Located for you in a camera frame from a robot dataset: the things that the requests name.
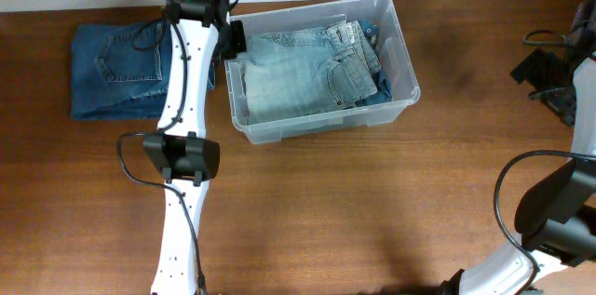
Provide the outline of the blue denim shirt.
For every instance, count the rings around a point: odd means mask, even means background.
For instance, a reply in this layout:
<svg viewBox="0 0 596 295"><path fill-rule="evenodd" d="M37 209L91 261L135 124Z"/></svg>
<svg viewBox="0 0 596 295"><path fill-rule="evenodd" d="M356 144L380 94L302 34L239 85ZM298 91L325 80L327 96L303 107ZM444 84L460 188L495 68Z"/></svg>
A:
<svg viewBox="0 0 596 295"><path fill-rule="evenodd" d="M377 25L369 20L359 20L360 29L363 32L364 38L366 39L368 46L374 52L376 61L380 62L379 54L380 49L378 48L378 39L380 36L380 29ZM369 57L368 49L363 49L369 70L372 73L372 80L376 85L376 93L357 102L358 107L370 106L375 104L381 104L390 102L392 100L392 89L389 80L386 77L382 66L378 68L372 67L373 59Z"/></svg>

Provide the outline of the light blue jeans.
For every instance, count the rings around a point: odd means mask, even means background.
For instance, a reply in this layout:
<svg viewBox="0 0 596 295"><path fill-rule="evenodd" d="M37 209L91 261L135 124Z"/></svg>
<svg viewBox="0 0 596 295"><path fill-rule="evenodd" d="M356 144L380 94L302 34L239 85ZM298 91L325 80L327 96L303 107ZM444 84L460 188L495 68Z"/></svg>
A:
<svg viewBox="0 0 596 295"><path fill-rule="evenodd" d="M256 34L238 58L244 73L249 123L323 114L358 107L376 93L359 21L291 32Z"/></svg>

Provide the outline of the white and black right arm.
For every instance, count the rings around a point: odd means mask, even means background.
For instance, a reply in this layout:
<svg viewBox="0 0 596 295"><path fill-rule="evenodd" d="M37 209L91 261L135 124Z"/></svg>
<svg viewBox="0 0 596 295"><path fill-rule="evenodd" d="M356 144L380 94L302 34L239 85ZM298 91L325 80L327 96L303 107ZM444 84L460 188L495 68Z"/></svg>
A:
<svg viewBox="0 0 596 295"><path fill-rule="evenodd" d="M493 208L507 239L481 264L458 271L439 287L441 294L532 294L536 280L595 259L595 3L581 3L569 34L550 41L523 38L533 52L512 72L534 87L531 100L547 105L573 127L568 152L535 150L513 157L497 177ZM508 172L524 159L561 157L565 164L531 187L517 207L513 231L500 212Z"/></svg>

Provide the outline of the dark blue jeans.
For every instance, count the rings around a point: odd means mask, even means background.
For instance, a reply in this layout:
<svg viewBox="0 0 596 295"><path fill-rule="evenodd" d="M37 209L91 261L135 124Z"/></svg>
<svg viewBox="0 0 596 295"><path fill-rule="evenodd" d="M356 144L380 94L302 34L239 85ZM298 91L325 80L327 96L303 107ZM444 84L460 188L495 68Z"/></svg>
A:
<svg viewBox="0 0 596 295"><path fill-rule="evenodd" d="M160 20L78 26L71 44L70 116L82 121L159 118L179 44L172 26Z"/></svg>

